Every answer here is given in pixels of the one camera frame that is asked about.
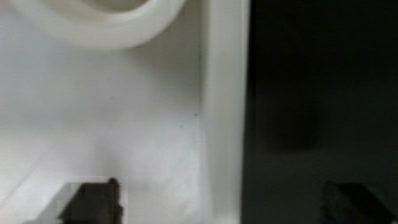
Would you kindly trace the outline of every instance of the floor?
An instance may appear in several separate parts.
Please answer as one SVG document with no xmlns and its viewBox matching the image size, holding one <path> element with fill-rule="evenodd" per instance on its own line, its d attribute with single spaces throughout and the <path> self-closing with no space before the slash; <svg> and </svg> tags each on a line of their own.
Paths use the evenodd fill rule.
<svg viewBox="0 0 398 224">
<path fill-rule="evenodd" d="M 137 49 L 59 42 L 0 0 L 0 223 L 54 223 L 82 182 L 123 183 L 125 223 L 199 223 L 201 3 Z"/>
</svg>

